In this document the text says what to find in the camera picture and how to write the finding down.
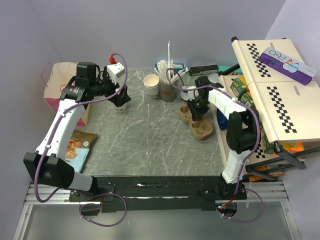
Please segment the brown pulp cup carrier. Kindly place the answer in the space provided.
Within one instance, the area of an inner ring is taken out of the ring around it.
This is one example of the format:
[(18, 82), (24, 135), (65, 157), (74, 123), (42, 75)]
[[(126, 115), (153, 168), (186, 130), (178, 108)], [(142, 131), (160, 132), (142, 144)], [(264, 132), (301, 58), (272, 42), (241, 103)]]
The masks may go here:
[(204, 140), (213, 133), (213, 126), (206, 118), (192, 119), (192, 113), (187, 104), (179, 108), (178, 115), (184, 123), (188, 124), (191, 134), (197, 140)]

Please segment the grey straw holder cup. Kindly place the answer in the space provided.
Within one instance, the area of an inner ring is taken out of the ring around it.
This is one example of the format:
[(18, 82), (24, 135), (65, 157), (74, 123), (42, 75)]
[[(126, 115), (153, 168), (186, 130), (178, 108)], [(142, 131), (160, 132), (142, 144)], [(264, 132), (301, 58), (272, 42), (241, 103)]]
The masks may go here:
[(163, 79), (160, 79), (159, 97), (163, 102), (171, 103), (177, 98), (177, 89)]

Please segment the white paper cup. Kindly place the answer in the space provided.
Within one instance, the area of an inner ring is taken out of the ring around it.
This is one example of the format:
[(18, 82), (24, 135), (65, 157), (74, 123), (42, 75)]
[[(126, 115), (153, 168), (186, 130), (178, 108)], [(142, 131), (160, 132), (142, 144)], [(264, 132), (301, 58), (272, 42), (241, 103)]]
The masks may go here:
[(119, 113), (124, 112), (127, 109), (127, 105), (127, 103), (124, 103), (122, 106), (115, 107), (115, 110)]

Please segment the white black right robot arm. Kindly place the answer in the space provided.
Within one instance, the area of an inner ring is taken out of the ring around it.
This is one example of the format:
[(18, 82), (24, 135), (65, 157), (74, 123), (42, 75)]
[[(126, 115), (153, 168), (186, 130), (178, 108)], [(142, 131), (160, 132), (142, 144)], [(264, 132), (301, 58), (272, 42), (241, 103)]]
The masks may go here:
[(212, 83), (207, 76), (195, 80), (198, 95), (192, 96), (187, 105), (194, 121), (199, 120), (214, 105), (226, 118), (226, 142), (229, 154), (222, 172), (225, 183), (218, 187), (223, 199), (230, 199), (236, 193), (234, 184), (243, 178), (247, 159), (256, 151), (261, 140), (259, 113), (229, 95), (220, 83)]

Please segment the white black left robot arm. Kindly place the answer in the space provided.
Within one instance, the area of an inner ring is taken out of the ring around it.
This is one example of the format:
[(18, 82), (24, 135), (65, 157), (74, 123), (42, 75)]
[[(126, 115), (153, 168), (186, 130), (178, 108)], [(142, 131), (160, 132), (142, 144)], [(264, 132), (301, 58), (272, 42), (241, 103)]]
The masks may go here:
[(97, 70), (99, 67), (93, 62), (76, 64), (75, 74), (62, 89), (58, 110), (46, 136), (34, 152), (27, 152), (23, 158), (34, 185), (81, 191), (87, 201), (98, 197), (98, 180), (76, 171), (65, 161), (74, 129), (88, 106), (97, 102), (96, 97), (118, 108), (131, 100), (126, 84), (117, 82), (117, 78), (128, 75), (126, 63), (112, 58), (102, 75), (97, 75)]

